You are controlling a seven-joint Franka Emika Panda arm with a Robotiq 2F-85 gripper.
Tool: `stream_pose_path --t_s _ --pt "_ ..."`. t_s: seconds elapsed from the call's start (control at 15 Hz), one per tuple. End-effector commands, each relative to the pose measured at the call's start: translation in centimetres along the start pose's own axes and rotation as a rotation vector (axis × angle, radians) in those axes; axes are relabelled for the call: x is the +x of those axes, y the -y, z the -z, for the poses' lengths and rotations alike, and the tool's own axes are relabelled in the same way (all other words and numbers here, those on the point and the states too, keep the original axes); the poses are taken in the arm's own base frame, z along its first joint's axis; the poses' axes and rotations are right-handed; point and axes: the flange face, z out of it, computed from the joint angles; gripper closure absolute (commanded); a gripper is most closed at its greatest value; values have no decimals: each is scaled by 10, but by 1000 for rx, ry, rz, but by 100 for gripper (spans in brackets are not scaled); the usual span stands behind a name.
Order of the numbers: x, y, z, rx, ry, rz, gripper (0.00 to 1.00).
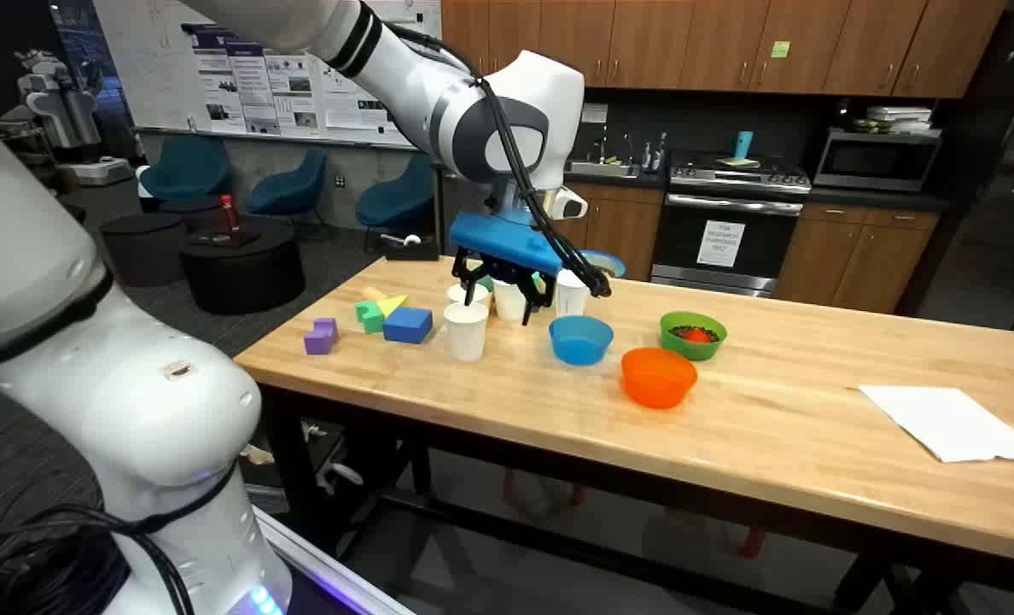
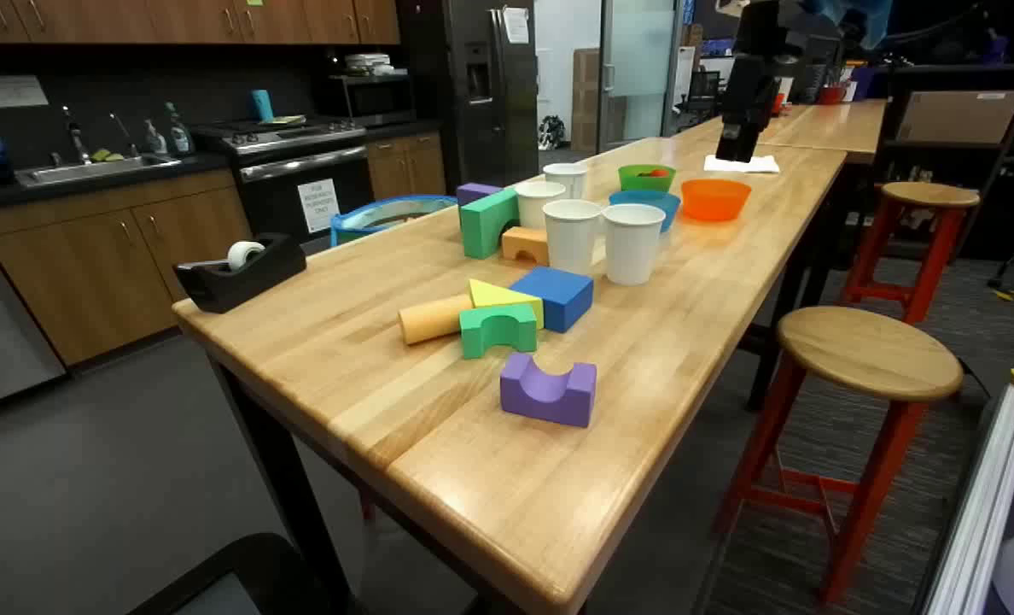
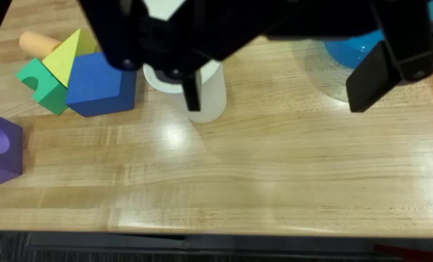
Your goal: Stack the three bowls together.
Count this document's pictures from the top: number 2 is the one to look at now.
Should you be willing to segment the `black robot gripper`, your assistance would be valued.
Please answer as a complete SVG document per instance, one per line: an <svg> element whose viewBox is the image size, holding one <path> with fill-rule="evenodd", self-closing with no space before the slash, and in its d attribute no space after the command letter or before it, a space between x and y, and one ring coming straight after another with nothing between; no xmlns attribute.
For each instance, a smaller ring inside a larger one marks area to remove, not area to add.
<svg viewBox="0 0 1014 615"><path fill-rule="evenodd" d="M749 160L757 133L771 121L778 45L778 0L751 0L741 9L736 70L721 106L724 125L716 153L724 160Z"/></svg>

